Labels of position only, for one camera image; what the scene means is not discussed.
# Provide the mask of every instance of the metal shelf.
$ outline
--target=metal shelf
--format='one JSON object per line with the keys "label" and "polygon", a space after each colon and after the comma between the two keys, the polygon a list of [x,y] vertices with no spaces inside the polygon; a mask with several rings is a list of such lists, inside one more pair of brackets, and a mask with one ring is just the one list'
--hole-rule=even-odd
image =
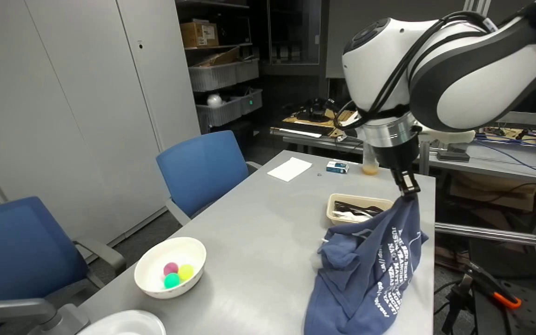
{"label": "metal shelf", "polygon": [[206,6],[218,6],[218,7],[232,7],[232,8],[249,8],[245,5],[227,4],[225,2],[210,1],[210,0],[179,0],[175,2],[177,7],[185,7],[193,4],[200,4]]}
{"label": "metal shelf", "polygon": [[185,50],[204,50],[204,49],[221,49],[223,47],[245,47],[252,43],[232,44],[232,45],[216,45],[215,47],[185,47]]}

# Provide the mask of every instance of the yellow ball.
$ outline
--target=yellow ball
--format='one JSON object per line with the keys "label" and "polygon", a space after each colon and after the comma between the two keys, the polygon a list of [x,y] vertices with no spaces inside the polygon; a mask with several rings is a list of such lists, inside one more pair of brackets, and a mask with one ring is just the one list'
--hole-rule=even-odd
{"label": "yellow ball", "polygon": [[179,271],[177,271],[177,275],[179,275],[179,279],[181,279],[181,281],[188,280],[194,276],[194,268],[189,264],[181,265],[179,267]]}

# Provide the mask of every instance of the blue fabric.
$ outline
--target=blue fabric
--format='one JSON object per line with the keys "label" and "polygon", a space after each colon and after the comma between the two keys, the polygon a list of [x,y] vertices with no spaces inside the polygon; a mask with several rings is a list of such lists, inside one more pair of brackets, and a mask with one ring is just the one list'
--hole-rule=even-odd
{"label": "blue fabric", "polygon": [[421,245],[419,203],[399,198],[363,223],[328,229],[323,268],[307,307],[306,335],[380,335],[396,319]]}
{"label": "blue fabric", "polygon": [[157,163],[173,201],[188,216],[225,195],[248,175],[232,131],[176,144],[158,155]]}
{"label": "blue fabric", "polygon": [[0,300],[45,297],[86,273],[86,262],[37,197],[0,204]]}

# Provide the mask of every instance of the pink ball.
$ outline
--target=pink ball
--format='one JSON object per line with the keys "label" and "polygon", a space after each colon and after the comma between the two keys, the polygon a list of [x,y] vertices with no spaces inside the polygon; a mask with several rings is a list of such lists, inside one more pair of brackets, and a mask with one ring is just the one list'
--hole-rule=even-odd
{"label": "pink ball", "polygon": [[177,271],[179,271],[179,267],[177,266],[177,264],[171,262],[171,263],[168,263],[167,265],[164,266],[164,269],[162,270],[162,272],[164,273],[164,275],[168,275],[168,274],[176,274]]}

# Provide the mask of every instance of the white ball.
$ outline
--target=white ball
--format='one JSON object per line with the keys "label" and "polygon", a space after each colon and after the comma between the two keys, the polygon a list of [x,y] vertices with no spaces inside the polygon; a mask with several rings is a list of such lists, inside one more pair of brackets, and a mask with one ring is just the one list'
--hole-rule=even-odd
{"label": "white ball", "polygon": [[223,104],[223,99],[218,94],[210,94],[206,103],[210,107],[219,107]]}

